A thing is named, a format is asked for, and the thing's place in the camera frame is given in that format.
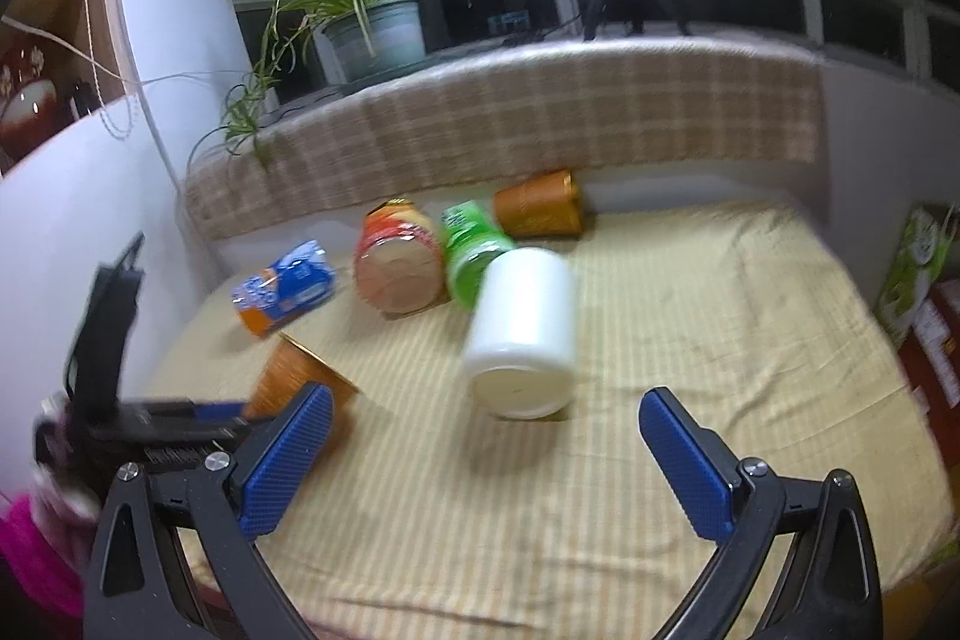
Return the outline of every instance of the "metal bolt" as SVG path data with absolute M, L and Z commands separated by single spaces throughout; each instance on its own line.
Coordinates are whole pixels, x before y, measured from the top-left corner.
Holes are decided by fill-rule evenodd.
M 750 477 L 763 477 L 770 471 L 770 467 L 762 458 L 750 456 L 750 458 L 743 459 L 743 471 Z
M 223 451 L 214 451 L 203 460 L 203 466 L 210 472 L 219 472 L 229 466 L 230 458 Z
M 128 461 L 126 464 L 123 464 L 120 469 L 117 470 L 117 477 L 123 482 L 128 482 L 133 480 L 137 475 L 140 474 L 140 467 L 134 464 L 132 461 Z

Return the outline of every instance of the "checkered fabric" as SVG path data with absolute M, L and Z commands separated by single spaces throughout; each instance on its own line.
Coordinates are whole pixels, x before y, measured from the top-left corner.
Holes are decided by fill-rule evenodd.
M 192 167 L 186 205 L 227 239 L 438 186 L 685 159 L 814 160 L 820 74 L 804 50 L 627 39 L 503 50 L 429 68 L 261 132 Z
M 469 316 L 453 303 L 384 319 L 347 273 L 291 325 L 363 391 L 352 433 L 257 543 L 320 636 L 652 637 L 713 551 L 637 432 L 640 397 L 661 384 L 738 456 L 815 480 L 851 470 L 885 588 L 944 542 L 936 446 L 886 338 L 800 218 L 763 205 L 600 215 L 582 241 L 548 245 L 579 299 L 576 400 L 549 420 L 474 407 L 458 375 Z M 246 396 L 275 340 L 246 335 L 224 286 L 152 392 Z M 187 554 L 210 582 L 195 539 Z

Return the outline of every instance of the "magenta fabric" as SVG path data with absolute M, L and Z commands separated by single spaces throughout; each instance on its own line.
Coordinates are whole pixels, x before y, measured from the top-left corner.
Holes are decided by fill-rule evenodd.
M 44 610 L 71 618 L 83 616 L 83 581 L 37 530 L 30 497 L 19 497 L 0 520 L 0 552 L 24 593 Z

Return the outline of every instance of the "white jar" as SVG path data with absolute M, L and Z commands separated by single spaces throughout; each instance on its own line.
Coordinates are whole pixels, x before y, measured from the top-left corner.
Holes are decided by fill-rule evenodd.
M 529 420 L 569 404 L 575 307 L 573 272 L 556 253 L 521 247 L 491 262 L 463 355 L 464 376 L 480 407 Z

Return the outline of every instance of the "plant pot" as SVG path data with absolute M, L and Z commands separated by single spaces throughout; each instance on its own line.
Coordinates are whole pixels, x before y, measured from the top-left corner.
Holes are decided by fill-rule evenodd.
M 330 20 L 323 33 L 333 43 L 347 81 L 369 77 L 388 68 L 409 66 L 426 57 L 424 30 L 419 21 L 419 0 L 385 0 L 367 7 L 371 57 L 357 15 Z

